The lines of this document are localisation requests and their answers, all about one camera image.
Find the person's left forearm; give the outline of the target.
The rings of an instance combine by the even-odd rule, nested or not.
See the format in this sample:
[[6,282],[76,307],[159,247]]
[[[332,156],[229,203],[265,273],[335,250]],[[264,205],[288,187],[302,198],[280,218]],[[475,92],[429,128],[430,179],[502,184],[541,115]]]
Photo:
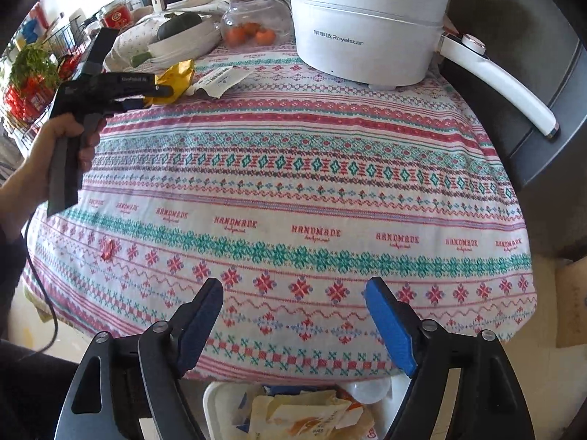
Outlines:
[[23,167],[2,185],[0,193],[1,230],[7,242],[15,241],[32,213],[27,173]]

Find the person's left hand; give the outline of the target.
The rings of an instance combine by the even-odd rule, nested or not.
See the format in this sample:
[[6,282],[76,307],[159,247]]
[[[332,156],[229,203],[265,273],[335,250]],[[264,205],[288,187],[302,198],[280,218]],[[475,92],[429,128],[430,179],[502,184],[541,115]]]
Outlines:
[[85,136],[87,146],[81,148],[78,160],[81,172],[86,173],[91,169],[95,148],[101,141],[105,125],[106,121],[101,119],[96,129],[85,135],[84,128],[76,122],[71,113],[51,118],[43,125],[28,158],[21,166],[27,173],[28,191],[34,208],[48,199],[50,165],[57,142],[65,138]]

